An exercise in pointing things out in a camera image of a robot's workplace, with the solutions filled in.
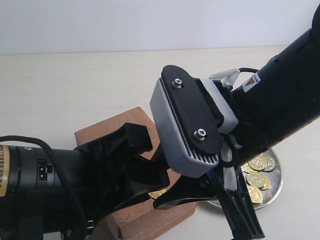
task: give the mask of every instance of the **white wall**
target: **white wall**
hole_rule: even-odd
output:
[[[0,55],[287,45],[319,0],[2,0]]]

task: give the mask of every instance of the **gray plastic housing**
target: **gray plastic housing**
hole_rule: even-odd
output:
[[[188,145],[161,78],[156,82],[150,107],[164,155],[173,171],[199,178],[218,165],[217,155],[204,156]]]

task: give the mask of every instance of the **wooden block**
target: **wooden block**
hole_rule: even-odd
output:
[[[75,133],[77,145],[85,144],[112,133],[124,123],[147,126],[153,150],[143,153],[142,156],[150,160],[160,140],[155,124],[139,107],[77,131]],[[170,188],[178,180],[180,175],[171,169],[168,170],[168,175],[170,178],[170,186],[168,188]],[[108,225],[109,229],[117,229],[115,234],[120,239],[154,240],[191,216],[195,212],[195,209],[196,203],[192,202],[168,210],[156,210],[153,208],[153,200],[149,199],[140,204],[119,210],[113,213],[112,216],[104,218],[102,221],[104,221],[105,227]],[[100,233],[101,234],[94,235],[94,240],[105,239],[103,231],[100,231]]]

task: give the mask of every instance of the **robotic arm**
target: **robotic arm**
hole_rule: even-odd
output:
[[[40,146],[0,146],[1,239],[84,239],[101,218],[168,186],[168,168],[181,177],[156,209],[218,199],[235,240],[264,238],[240,166],[319,117],[319,67],[320,7],[312,28],[259,71],[199,79],[164,67],[150,102],[161,142],[151,161],[140,156],[152,149],[147,128],[131,123],[74,150],[0,137]],[[254,74],[233,89],[245,71]]]

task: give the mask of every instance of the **gold label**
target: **gold label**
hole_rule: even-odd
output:
[[[10,152],[9,147],[0,145],[0,197],[7,193],[10,172]]]

